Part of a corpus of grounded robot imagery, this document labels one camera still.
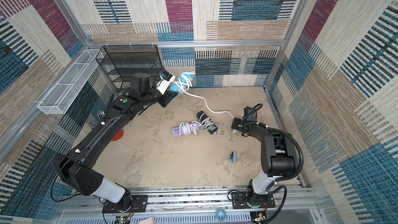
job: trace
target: metal track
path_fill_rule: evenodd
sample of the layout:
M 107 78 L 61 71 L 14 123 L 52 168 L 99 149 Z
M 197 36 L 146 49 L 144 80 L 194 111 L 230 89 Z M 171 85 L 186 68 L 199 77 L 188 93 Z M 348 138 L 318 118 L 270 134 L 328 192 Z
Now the metal track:
M 107 45 L 156 45 L 157 47 L 257 47 L 283 46 L 284 40 L 227 40 L 227 41 L 170 41 L 170 42 L 98 42 L 88 44 L 90 48 Z
M 288 192 L 283 210 L 320 208 L 315 192 L 312 188 L 302 188 L 299 185 L 286 185 Z M 154 214 L 195 214 L 214 213 L 217 208 L 223 208 L 227 213 L 239 211 L 253 211 L 254 209 L 233 209 L 232 203 L 227 199 L 228 191 L 236 189 L 245 191 L 245 186 L 223 187 L 185 187 L 185 188 L 140 188 L 132 190 L 132 195 L 148 195 L 145 213 L 136 213 L 136 216 L 153 216 Z M 276 210 L 280 205 L 283 192 L 273 195 Z M 102 203 L 97 197 L 76 196 L 70 200 L 60 202 L 55 217 L 95 217 L 102 212 Z

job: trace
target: tape roll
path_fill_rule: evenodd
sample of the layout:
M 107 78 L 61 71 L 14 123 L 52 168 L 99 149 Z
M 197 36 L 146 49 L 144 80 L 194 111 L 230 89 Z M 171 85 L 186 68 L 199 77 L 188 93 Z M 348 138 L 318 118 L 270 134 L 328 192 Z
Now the tape roll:
M 226 212 L 222 208 L 218 208 L 216 211 L 216 219 L 219 222 L 223 222 L 226 219 Z

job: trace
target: black robotic arm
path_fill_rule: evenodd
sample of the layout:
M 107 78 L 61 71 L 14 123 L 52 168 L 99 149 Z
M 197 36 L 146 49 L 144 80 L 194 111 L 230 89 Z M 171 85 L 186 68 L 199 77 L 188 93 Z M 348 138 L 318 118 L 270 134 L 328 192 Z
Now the black robotic arm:
M 279 181 L 298 176 L 304 163 L 301 148 L 291 134 L 257 122 L 257 111 L 261 107 L 262 104 L 253 108 L 246 107 L 242 119 L 234 118 L 231 126 L 231 129 L 242 132 L 242 136 L 252 136 L 261 142 L 262 170 L 246 187 L 249 207 L 260 206 L 266 202 L 267 195 L 275 192 L 270 192 L 271 187 Z
M 128 96 L 126 92 L 115 98 L 99 124 L 77 146 L 66 155 L 57 154 L 54 157 L 53 164 L 62 181 L 82 195 L 104 198 L 113 203 L 115 210 L 127 211 L 132 201 L 130 191 L 106 179 L 92 167 L 117 132 L 137 114 L 155 103 L 166 107 L 178 95 L 166 90 L 165 84 L 169 85 L 173 80 L 174 76 L 167 72 L 162 74 L 162 80 L 157 85 L 148 74 L 133 75 Z

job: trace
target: patterned wall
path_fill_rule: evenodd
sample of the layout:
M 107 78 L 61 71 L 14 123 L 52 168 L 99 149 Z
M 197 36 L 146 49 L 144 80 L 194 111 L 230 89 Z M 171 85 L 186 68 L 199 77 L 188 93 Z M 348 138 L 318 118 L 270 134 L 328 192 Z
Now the patterned wall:
M 66 0 L 94 42 L 284 39 L 298 0 Z
M 280 47 L 159 48 L 167 71 L 194 71 L 194 87 L 262 87 Z
M 82 47 L 54 0 L 0 0 L 0 137 Z M 39 115 L 0 164 L 2 223 L 52 218 L 51 160 L 82 140 L 90 131 L 88 122 L 97 121 L 96 112 L 111 98 L 106 78 L 96 70 L 67 114 Z M 56 182 L 55 197 L 70 193 L 70 187 Z
M 398 223 L 398 0 L 309 0 L 269 93 L 330 223 Z
M 0 137 L 82 47 L 54 0 L 0 0 Z
M 50 223 L 57 207 L 50 197 L 56 176 L 53 157 L 83 140 L 90 123 L 98 123 L 97 112 L 106 111 L 112 100 L 107 79 L 97 68 L 65 115 L 39 115 L 0 164 L 0 214 L 8 216 L 2 223 Z M 71 192 L 58 177 L 53 196 L 60 199 Z

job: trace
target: black cable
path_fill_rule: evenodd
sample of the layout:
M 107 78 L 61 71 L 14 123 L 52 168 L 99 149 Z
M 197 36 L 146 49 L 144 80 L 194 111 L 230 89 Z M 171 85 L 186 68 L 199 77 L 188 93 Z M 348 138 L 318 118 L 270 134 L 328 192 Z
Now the black cable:
M 249 126 L 251 124 L 257 124 L 257 122 L 247 122 L 246 124 L 244 124 L 243 126 L 241 126 L 239 128 L 239 132 L 243 131 L 243 128 L 245 128 L 246 126 Z
M 233 190 L 230 190 L 227 194 L 226 194 L 226 197 L 228 198 L 228 200 L 230 200 L 230 201 L 232 201 L 232 199 L 230 199 L 229 198 L 229 194 L 230 193 L 232 193 L 232 192 L 240 192 L 240 193 L 244 193 L 244 192 L 242 192 L 242 191 L 239 191 L 239 190 L 236 190 L 236 189 L 233 189 Z
M 130 87 L 126 87 L 126 88 L 122 91 L 121 95 L 126 95 L 126 93 L 127 93 L 129 90 L 130 90 Z
M 105 202 L 102 202 L 102 201 L 101 201 L 101 198 L 100 198 L 100 197 L 98 197 L 98 201 L 99 201 L 100 203 L 102 203 L 102 204 L 105 204 Z M 102 217 L 103 217 L 103 221 L 105 221 L 105 223 L 108 224 L 108 222 L 106 222 L 106 220 L 105 220 L 105 215 L 103 215 L 103 210 L 102 210 Z
M 148 72 L 151 70 L 151 68 L 153 68 L 153 67 L 156 66 L 156 65 L 161 65 L 161 66 L 162 66 L 163 72 L 165 71 L 165 69 L 164 69 L 162 63 L 155 63 L 154 65 L 152 65 L 152 67 L 150 67 L 150 68 L 148 69 L 148 71 L 147 71 L 146 73 L 148 73 Z
M 281 185 L 281 186 L 277 187 L 276 190 L 268 192 L 268 194 L 274 194 L 274 193 L 278 192 L 279 190 L 281 190 L 281 188 L 285 189 L 285 192 L 283 193 L 283 198 L 282 198 L 282 201 L 281 201 L 281 205 L 279 205 L 279 207 L 276 210 L 276 212 L 269 219 L 267 219 L 263 224 L 267 224 L 270 221 L 272 221 L 279 214 L 279 212 L 281 211 L 281 209 L 283 207 L 283 204 L 285 203 L 285 200 L 286 200 L 286 194 L 287 194 L 286 186 Z
M 95 131 L 95 132 L 86 140 L 86 142 L 84 142 L 84 144 L 80 147 L 80 149 L 82 149 L 82 148 L 86 145 L 86 143 L 92 138 L 92 136 L 94 136 L 95 133 L 97 133 L 97 131 Z M 63 200 L 55 200 L 54 197 L 52 196 L 52 189 L 54 188 L 55 180 L 57 179 L 57 177 L 59 176 L 59 174 L 61 173 L 62 169 L 65 167 L 65 165 L 66 165 L 66 164 L 72 159 L 72 157 L 74 157 L 76 154 L 77 154 L 77 152 L 75 152 L 75 154 L 73 154 L 73 155 L 67 160 L 67 162 L 64 163 L 64 165 L 59 169 L 57 175 L 54 177 L 54 180 L 52 181 L 51 190 L 50 190 L 50 196 L 51 196 L 51 199 L 52 199 L 53 201 L 55 201 L 55 202 L 63 202 L 63 201 L 66 201 L 66 200 L 68 200 L 68 199 L 71 199 L 72 197 L 81 195 L 81 193 L 78 193 L 78 194 L 75 194 L 75 195 L 73 195 L 73 196 L 71 196 L 71 197 L 68 197 L 68 198 L 66 198 L 66 199 L 63 199 Z
M 103 211 L 102 211 L 102 218 L 103 218 L 103 221 L 105 221 L 105 223 L 108 224 L 108 222 L 106 222 L 106 220 L 105 220 L 105 215 L 103 215 Z
M 242 117 L 242 121 L 240 122 L 240 124 L 242 124 L 243 121 L 245 121 L 245 119 L 247 119 L 251 114 L 253 114 L 253 113 L 257 112 L 258 110 L 260 110 L 261 107 L 263 107 L 263 104 L 261 104 L 261 103 L 255 105 L 255 106 L 253 107 L 253 108 L 254 108 L 253 111 L 249 112 L 248 114 L 246 114 L 246 115 L 244 115 L 244 116 Z
M 68 199 L 71 199 L 71 198 L 73 198 L 73 197 L 75 197 L 75 196 L 81 195 L 80 193 L 78 193 L 78 194 L 75 194 L 75 195 L 73 195 L 73 196 L 71 196 L 71 197 L 68 197 L 68 198 L 66 198 L 66 199 L 63 199 L 63 200 L 55 200 L 54 197 L 52 196 L 52 190 L 53 190 L 53 188 L 54 188 L 55 180 L 56 180 L 57 177 L 59 176 L 59 173 L 62 171 L 62 169 L 64 168 L 64 166 L 65 166 L 65 165 L 72 159 L 72 157 L 73 157 L 74 155 L 76 155 L 76 154 L 77 154 L 77 153 L 73 154 L 73 155 L 67 160 L 67 162 L 64 163 L 64 165 L 60 168 L 60 170 L 58 171 L 58 173 L 57 173 L 57 175 L 55 176 L 54 180 L 52 181 L 51 190 L 50 190 L 50 196 L 51 196 L 51 199 L 52 199 L 53 201 L 55 201 L 55 202 L 63 202 L 63 201 L 66 201 L 66 200 L 68 200 Z

